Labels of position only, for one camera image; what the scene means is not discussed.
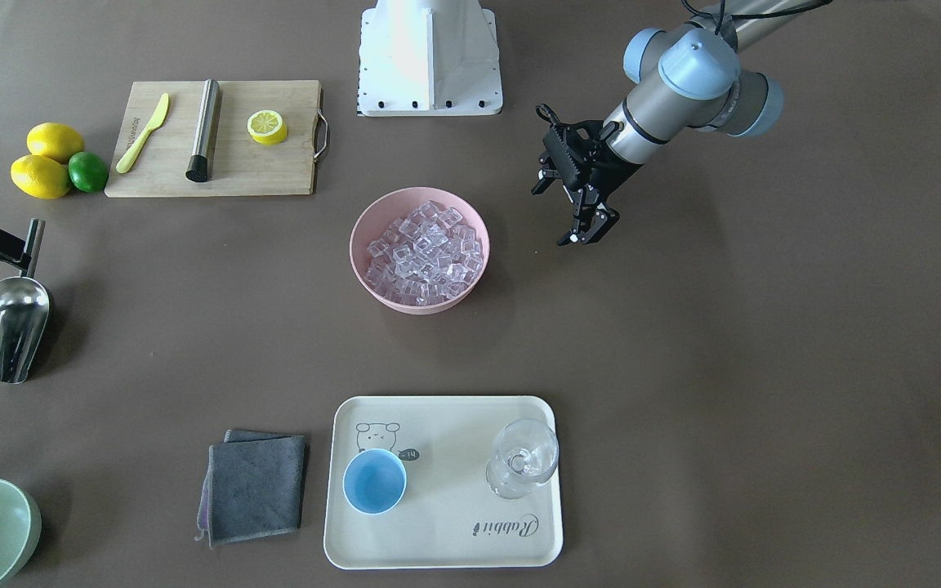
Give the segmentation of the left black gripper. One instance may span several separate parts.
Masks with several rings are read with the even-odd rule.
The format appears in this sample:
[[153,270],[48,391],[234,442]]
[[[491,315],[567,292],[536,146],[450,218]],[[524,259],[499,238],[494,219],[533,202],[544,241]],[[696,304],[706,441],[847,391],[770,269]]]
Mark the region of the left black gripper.
[[542,139],[544,153],[531,194],[545,193],[554,182],[560,182],[568,191],[591,187],[597,193],[597,197],[570,196],[572,228],[557,241],[560,247],[594,244],[604,238],[620,219],[619,212],[606,200],[641,167],[617,156],[602,141],[602,134],[604,124],[600,120],[553,120]]

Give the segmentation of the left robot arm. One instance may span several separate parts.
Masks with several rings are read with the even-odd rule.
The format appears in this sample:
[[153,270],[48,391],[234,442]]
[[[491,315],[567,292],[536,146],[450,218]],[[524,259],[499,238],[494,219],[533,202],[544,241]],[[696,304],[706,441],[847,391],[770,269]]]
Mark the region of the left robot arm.
[[772,78],[743,69],[739,53],[759,38],[818,10],[821,1],[717,1],[677,29],[642,29],[625,48],[622,66],[634,88],[602,120],[563,122],[549,107],[537,183],[560,182],[572,206],[560,245],[593,244],[619,220],[609,197],[680,131],[765,134],[779,119],[784,93]]

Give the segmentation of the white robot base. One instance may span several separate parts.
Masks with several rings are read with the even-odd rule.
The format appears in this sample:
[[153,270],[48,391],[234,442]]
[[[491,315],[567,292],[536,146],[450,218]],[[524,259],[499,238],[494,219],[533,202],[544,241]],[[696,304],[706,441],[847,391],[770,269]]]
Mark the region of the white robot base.
[[487,116],[503,105],[496,16],[478,1],[377,1],[362,12],[359,116]]

